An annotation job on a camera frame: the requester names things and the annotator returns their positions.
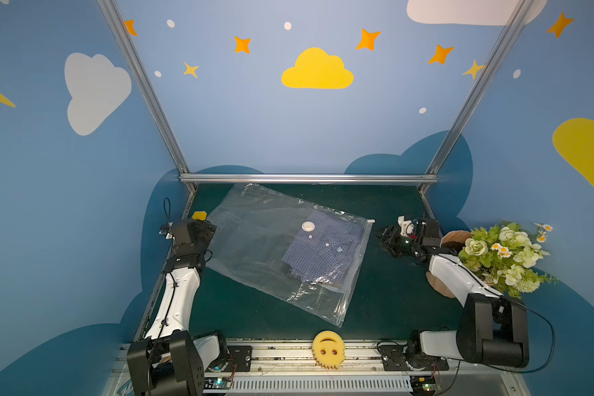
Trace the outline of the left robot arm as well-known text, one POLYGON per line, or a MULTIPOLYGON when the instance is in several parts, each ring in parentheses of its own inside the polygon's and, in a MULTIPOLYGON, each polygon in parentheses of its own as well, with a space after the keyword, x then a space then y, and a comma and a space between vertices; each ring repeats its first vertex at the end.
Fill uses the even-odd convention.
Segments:
POLYGON ((163 298, 145 337, 130 345, 127 365, 136 395, 202 395, 205 372, 228 358, 219 332, 193 337, 191 310, 201 285, 201 272, 216 226, 185 219, 162 227, 172 241, 172 255, 163 269, 163 298))

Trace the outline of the clear plastic vacuum bag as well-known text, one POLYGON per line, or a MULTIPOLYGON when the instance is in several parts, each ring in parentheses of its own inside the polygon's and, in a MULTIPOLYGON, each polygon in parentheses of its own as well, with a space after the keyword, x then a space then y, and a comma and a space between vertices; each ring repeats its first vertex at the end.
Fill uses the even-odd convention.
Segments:
POLYGON ((373 220, 252 183, 233 186, 207 219, 217 227, 210 245, 210 269, 336 327, 343 325, 373 220), (282 261, 313 211, 335 214, 363 227, 354 262, 340 287, 302 282, 282 261))

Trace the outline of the left circuit board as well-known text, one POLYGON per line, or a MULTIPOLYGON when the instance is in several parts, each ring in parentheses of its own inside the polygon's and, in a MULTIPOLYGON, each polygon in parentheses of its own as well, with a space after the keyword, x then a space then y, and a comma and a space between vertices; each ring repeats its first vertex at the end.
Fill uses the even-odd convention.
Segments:
POLYGON ((232 388, 233 381, 228 377, 206 377, 204 380, 204 392, 228 391, 232 388))

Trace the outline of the right circuit board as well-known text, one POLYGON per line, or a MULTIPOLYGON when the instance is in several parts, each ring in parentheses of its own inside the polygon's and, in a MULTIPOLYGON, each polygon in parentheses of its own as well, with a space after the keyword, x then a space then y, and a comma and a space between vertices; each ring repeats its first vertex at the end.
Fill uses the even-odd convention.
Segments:
POLYGON ((432 376, 411 376, 409 382, 412 396, 434 396, 441 390, 436 378, 432 376))

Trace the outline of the yellow smiley sponge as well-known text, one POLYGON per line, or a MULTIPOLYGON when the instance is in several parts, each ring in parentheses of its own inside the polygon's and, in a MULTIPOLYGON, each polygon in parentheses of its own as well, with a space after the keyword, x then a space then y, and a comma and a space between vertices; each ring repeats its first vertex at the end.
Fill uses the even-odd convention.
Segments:
POLYGON ((313 340, 313 358, 324 369, 336 370, 345 361, 345 343, 333 331, 322 331, 313 340))

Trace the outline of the yellow toy shovel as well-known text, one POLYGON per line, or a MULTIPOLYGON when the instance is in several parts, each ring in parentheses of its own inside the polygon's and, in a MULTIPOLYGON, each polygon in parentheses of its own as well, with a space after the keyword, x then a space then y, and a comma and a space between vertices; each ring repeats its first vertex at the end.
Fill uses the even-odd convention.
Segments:
POLYGON ((193 213, 193 215, 191 216, 192 219, 194 220, 200 220, 200 221, 205 221, 208 217, 208 214, 206 211, 195 211, 193 213))

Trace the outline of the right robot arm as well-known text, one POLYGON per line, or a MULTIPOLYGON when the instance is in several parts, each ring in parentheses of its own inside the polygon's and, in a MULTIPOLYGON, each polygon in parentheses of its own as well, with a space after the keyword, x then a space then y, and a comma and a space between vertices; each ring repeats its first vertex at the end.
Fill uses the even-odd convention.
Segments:
POLYGON ((435 219, 405 219, 377 231, 380 247, 395 258, 413 257, 463 307, 455 330, 414 331, 404 347, 405 361, 424 370, 438 360, 524 368, 530 360, 526 308, 500 295, 458 258, 465 243, 441 236, 435 219))

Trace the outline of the aluminium frame back bar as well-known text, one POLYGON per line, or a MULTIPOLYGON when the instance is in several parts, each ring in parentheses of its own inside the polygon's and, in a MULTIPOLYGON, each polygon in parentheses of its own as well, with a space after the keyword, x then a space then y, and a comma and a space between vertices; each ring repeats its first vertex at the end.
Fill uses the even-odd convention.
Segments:
POLYGON ((350 174, 229 174, 182 173, 181 182, 262 184, 436 184, 436 175, 350 175, 350 174))

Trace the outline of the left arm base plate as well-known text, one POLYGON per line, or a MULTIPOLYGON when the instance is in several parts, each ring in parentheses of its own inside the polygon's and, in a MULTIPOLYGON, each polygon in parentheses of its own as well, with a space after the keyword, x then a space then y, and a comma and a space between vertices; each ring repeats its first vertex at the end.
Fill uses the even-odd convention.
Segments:
POLYGON ((249 345, 229 345, 228 360, 224 372, 249 372, 252 365, 252 347, 249 345))

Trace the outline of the blue checkered shirt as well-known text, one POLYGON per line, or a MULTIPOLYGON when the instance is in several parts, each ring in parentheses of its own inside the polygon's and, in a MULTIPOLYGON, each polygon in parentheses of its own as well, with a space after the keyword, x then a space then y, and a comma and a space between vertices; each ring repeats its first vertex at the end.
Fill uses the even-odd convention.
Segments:
POLYGON ((282 257, 290 273, 305 283, 340 287, 363 237, 360 224, 313 211, 282 257))

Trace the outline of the flower bouquet in paper pot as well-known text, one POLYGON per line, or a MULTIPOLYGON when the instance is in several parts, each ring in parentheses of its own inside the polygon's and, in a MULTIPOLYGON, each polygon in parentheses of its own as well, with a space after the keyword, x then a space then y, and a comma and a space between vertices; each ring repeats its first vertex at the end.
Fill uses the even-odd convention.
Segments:
POLYGON ((534 234, 528 234, 516 223, 496 224, 490 229, 451 231, 442 238, 441 246, 454 250, 460 263, 483 284, 501 295, 519 299, 544 283, 558 281, 535 269, 537 262, 549 255, 542 244, 554 228, 541 223, 535 226, 534 234))

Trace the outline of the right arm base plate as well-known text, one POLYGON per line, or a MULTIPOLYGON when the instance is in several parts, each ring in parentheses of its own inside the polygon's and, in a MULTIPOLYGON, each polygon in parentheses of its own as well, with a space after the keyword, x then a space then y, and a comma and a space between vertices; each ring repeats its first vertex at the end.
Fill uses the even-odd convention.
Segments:
POLYGON ((406 346, 399 344, 378 344, 376 351, 380 354, 385 371, 449 371, 450 365, 444 357, 412 356, 408 359, 406 346))

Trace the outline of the circuit board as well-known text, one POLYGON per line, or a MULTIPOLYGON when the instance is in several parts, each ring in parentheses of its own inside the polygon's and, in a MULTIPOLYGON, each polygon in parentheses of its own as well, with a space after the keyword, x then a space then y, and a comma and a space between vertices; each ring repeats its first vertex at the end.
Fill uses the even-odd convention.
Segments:
POLYGON ((204 380, 204 392, 228 391, 232 388, 233 381, 228 377, 206 377, 204 380))
POLYGON ((441 390, 436 378, 432 376, 411 376, 409 382, 412 396, 434 396, 441 390))

